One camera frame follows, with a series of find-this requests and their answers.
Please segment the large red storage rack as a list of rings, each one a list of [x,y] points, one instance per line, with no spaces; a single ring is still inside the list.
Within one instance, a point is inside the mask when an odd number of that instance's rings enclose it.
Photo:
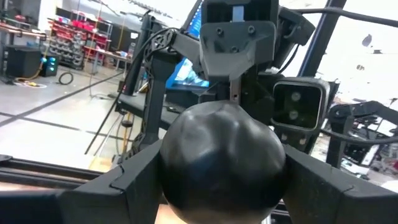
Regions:
[[[111,42],[113,25],[78,16],[48,19],[50,25],[49,53],[58,55],[60,62],[74,69],[84,69],[85,63],[102,66]]]

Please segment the black toy avocado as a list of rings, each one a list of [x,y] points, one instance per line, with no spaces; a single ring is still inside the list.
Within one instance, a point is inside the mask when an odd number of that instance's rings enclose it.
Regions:
[[[260,224],[287,185],[284,147],[239,105],[194,105],[170,125],[160,148],[165,198],[188,224]]]

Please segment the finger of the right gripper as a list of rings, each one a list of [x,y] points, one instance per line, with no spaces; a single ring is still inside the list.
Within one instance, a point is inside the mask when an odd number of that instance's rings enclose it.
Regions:
[[[271,21],[201,25],[199,62],[215,101],[239,100],[241,76],[273,61],[276,37],[277,26]]]

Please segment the black aluminium rig frame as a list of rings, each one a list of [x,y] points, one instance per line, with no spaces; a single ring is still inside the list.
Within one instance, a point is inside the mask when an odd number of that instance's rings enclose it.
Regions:
[[[320,64],[320,54],[324,53],[337,23],[338,14],[324,12],[303,60],[300,74],[309,75]],[[88,169],[60,166],[37,161],[16,159],[0,155],[0,190],[2,184],[14,184],[17,189],[24,187],[45,189],[74,189],[89,180],[107,172],[111,162],[102,158],[92,158]]]

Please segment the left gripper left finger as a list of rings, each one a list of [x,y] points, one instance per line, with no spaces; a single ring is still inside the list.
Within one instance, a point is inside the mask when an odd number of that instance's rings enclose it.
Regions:
[[[74,190],[0,194],[0,224],[154,224],[162,194],[157,141]]]

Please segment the blue-lit black device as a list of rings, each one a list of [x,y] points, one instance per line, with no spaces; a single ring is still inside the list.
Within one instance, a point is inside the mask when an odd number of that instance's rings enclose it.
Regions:
[[[42,77],[54,77],[57,75],[59,57],[57,55],[42,56],[42,69],[39,73]]]

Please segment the black speaker box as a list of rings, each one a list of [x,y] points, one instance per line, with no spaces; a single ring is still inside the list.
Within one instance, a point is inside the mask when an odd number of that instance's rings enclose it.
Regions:
[[[39,68],[40,58],[38,48],[8,45],[6,74],[15,78],[33,77]]]

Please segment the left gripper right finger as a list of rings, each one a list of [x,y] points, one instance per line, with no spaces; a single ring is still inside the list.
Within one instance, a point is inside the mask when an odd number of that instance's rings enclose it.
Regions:
[[[293,224],[398,224],[398,194],[285,145]]]

